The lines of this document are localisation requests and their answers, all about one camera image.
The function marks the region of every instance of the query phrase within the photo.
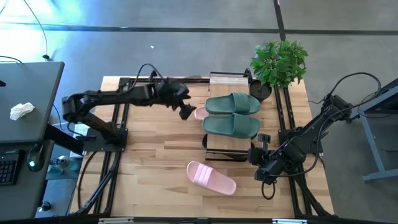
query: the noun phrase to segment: keyboard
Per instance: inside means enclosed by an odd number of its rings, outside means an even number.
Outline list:
[[[22,154],[21,150],[0,151],[0,186],[16,184]]]

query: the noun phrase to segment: wooden tabletop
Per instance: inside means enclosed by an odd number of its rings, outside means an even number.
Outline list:
[[[102,90],[115,90],[120,77],[104,77]],[[209,97],[208,84],[188,84],[191,105],[204,106]],[[304,126],[311,120],[304,82],[289,87],[290,99],[297,126]],[[110,121],[114,106],[98,106],[95,114]],[[279,145],[277,132],[279,120],[274,92],[264,100],[261,110],[254,115],[261,122],[260,133],[271,135],[269,149]],[[130,106],[127,121],[128,143],[122,154],[116,184],[112,216],[130,217],[225,217],[225,218],[270,218],[293,217],[289,181],[278,178],[273,200],[261,195],[261,183],[254,180],[257,167],[248,162],[205,161],[205,149],[201,140],[205,134],[201,121],[193,115],[182,121],[178,111],[164,106]],[[98,185],[104,153],[99,152],[88,165],[81,186],[81,201],[84,203]],[[304,168],[309,168],[314,157],[308,156]],[[236,193],[223,196],[193,185],[187,177],[186,166],[198,161],[215,168],[218,172],[235,180]],[[306,174],[308,188],[330,213],[333,213],[328,184],[322,164]],[[266,186],[270,195],[272,187]],[[77,210],[74,195],[71,212]],[[108,195],[105,189],[103,206]],[[302,194],[298,190],[300,207],[303,209]]]

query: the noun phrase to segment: gray floor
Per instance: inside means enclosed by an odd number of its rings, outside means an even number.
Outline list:
[[[0,22],[35,22],[18,1],[10,1]],[[31,6],[46,24],[120,27],[213,27],[275,29],[272,0],[148,0],[61,1],[37,0]],[[396,30],[393,0],[280,0],[286,29]],[[207,75],[210,71],[242,72],[253,49],[278,34],[170,32],[46,32],[49,55],[65,62],[57,93],[100,87],[104,75],[135,75],[139,66],[153,63],[164,75]],[[43,61],[42,33],[29,26],[0,24],[0,53],[25,62]],[[310,100],[319,100],[335,82],[353,72],[370,72],[386,84],[397,78],[398,36],[288,35],[308,50],[305,85]],[[375,90],[366,77],[347,79],[336,93],[352,103]],[[311,105],[312,115],[319,106]],[[322,141],[326,176],[337,215],[345,218],[397,222],[398,181],[365,184],[361,176],[376,171],[361,123],[336,123]],[[65,183],[49,184],[45,198],[57,202],[63,215],[73,188],[53,194]]]

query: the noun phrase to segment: crumpled paper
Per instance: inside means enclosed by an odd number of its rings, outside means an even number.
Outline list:
[[[25,114],[32,112],[34,108],[32,103],[25,103],[24,105],[19,103],[11,108],[10,119],[16,121],[18,118],[25,116]]]

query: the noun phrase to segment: plant pot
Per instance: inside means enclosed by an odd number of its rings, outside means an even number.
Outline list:
[[[261,85],[259,80],[254,80],[250,83],[249,92],[251,96],[254,96],[261,103],[271,95],[272,88],[269,83]]]

